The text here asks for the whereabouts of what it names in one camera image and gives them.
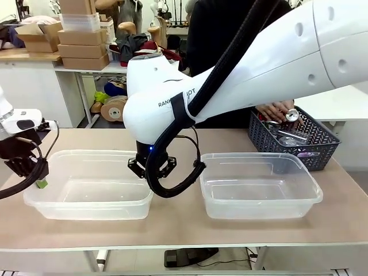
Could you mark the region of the person's right hand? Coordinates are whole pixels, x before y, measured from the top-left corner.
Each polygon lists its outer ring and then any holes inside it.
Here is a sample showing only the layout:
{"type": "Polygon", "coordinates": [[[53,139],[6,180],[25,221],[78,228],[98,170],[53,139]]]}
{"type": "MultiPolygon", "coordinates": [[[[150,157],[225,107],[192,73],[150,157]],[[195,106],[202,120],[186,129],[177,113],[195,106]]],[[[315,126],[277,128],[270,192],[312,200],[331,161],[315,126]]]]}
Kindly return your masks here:
{"type": "Polygon", "coordinates": [[[255,108],[267,120],[282,122],[284,119],[282,112],[272,103],[258,105],[255,108]]]}

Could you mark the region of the person's left hand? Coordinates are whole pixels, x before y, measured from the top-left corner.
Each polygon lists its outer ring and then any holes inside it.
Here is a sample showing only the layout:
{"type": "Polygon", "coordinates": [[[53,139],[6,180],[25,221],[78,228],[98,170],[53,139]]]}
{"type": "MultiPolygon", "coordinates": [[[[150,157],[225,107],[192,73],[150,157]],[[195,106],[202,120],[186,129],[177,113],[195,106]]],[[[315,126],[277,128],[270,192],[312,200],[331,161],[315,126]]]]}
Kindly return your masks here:
{"type": "Polygon", "coordinates": [[[282,112],[283,122],[296,126],[304,126],[304,119],[301,115],[301,108],[295,105],[294,100],[277,102],[277,108],[282,112]]]}

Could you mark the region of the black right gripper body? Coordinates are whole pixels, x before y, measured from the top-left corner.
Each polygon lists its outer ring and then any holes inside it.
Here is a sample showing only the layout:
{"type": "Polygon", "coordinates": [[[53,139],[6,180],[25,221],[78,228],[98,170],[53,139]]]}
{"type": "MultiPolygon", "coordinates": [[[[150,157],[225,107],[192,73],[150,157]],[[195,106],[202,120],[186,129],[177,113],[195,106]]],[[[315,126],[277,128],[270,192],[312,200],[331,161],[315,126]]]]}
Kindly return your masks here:
{"type": "MultiPolygon", "coordinates": [[[[151,153],[151,151],[153,151],[154,146],[150,145],[150,144],[144,144],[141,143],[139,141],[136,141],[136,149],[137,149],[137,153],[136,153],[136,157],[135,159],[137,160],[138,164],[140,167],[142,167],[143,169],[146,168],[146,162],[147,162],[147,158],[149,156],[149,154],[151,153]]],[[[164,164],[167,163],[167,159],[168,159],[169,155],[167,153],[166,150],[164,150],[158,158],[158,161],[156,162],[157,165],[159,165],[160,167],[162,167],[164,164]]],[[[159,170],[159,174],[164,174],[164,168],[159,170]]]]}

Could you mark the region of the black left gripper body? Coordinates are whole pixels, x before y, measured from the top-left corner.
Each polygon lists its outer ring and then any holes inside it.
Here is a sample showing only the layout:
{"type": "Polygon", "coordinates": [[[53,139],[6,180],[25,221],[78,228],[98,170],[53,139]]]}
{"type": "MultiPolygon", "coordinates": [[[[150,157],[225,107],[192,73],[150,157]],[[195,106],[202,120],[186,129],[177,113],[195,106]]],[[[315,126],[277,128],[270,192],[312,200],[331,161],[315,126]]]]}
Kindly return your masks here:
{"type": "Polygon", "coordinates": [[[11,160],[14,158],[28,158],[33,155],[35,146],[32,143],[26,143],[18,137],[33,141],[37,145],[41,144],[41,139],[34,129],[20,132],[1,141],[1,159],[11,160]]]}

